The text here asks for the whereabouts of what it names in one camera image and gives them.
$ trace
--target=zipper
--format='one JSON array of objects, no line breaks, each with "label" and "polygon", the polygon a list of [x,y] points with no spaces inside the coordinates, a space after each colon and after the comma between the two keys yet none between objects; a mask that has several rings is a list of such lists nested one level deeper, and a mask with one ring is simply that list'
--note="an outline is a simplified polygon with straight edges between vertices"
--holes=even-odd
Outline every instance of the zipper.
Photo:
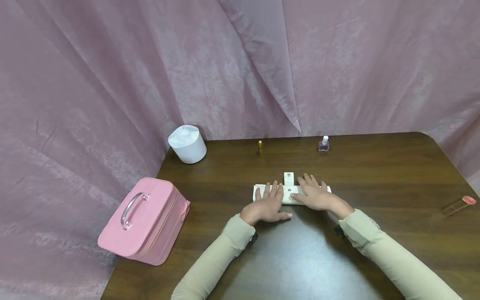
[{"label": "zipper", "polygon": [[160,235],[160,232],[162,231],[163,227],[165,226],[165,223],[167,222],[167,219],[170,216],[170,213],[172,212],[173,208],[175,207],[175,204],[177,203],[178,195],[179,195],[179,191],[176,190],[175,199],[173,199],[172,204],[168,208],[168,212],[166,214],[163,214],[161,219],[158,221],[158,225],[156,227],[155,233],[150,238],[148,246],[145,247],[145,249],[142,250],[141,254],[139,254],[136,258],[142,258],[150,252],[150,250],[152,249],[153,245],[156,242],[156,239]]}]

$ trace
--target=white strap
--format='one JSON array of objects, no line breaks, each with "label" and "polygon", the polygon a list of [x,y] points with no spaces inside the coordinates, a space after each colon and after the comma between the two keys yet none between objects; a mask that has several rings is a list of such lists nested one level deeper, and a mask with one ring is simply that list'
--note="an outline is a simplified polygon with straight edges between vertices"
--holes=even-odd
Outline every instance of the white strap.
[{"label": "white strap", "polygon": [[[257,188],[260,188],[260,195],[263,196],[264,191],[265,191],[265,185],[264,184],[255,184],[253,186],[253,202],[255,202],[255,191]],[[332,192],[330,189],[330,186],[327,186],[327,191]],[[282,204],[285,205],[303,205],[302,203],[296,201],[292,197],[290,197],[291,193],[299,193],[304,195],[301,187],[299,185],[284,185],[283,186],[283,198],[282,198]]]},{"label": "white strap", "polygon": [[295,185],[295,177],[293,177],[293,172],[283,173],[283,185]]}]

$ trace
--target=nail polish bottle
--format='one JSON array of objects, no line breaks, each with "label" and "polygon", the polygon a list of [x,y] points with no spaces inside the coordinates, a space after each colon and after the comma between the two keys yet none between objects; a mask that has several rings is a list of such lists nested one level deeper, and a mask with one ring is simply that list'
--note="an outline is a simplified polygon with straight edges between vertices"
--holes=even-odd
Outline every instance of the nail polish bottle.
[{"label": "nail polish bottle", "polygon": [[328,135],[324,135],[322,141],[318,143],[318,151],[327,152],[328,149],[330,149],[330,142],[328,141]]}]

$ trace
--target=left hand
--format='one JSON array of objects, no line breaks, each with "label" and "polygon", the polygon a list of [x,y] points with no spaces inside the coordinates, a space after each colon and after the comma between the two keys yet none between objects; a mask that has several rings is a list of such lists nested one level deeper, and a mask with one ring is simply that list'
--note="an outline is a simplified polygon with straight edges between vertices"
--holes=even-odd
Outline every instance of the left hand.
[{"label": "left hand", "polygon": [[277,222],[288,220],[293,214],[279,213],[282,206],[283,185],[273,182],[270,191],[270,183],[265,186],[264,196],[260,195],[260,188],[255,191],[255,202],[247,205],[240,213],[240,218],[250,226],[254,226],[258,221]]}]

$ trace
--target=hand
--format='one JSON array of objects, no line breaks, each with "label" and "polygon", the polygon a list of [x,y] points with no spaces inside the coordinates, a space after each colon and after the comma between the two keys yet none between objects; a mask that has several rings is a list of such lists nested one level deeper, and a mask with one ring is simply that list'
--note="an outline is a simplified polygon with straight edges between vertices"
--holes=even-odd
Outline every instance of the hand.
[{"label": "hand", "polygon": [[279,213],[282,206],[283,185],[273,182],[272,191],[270,183],[265,186],[264,196],[260,195],[260,188],[255,191],[255,202],[247,205],[240,213],[240,218],[250,226],[254,226],[258,221],[277,222],[292,218],[293,214]]},{"label": "hand", "polygon": [[298,177],[299,184],[305,193],[292,193],[290,196],[314,210],[328,210],[334,213],[339,219],[344,219],[353,212],[353,208],[343,199],[327,192],[327,185],[322,181],[319,187],[317,179],[313,175],[304,174],[303,178]]}]

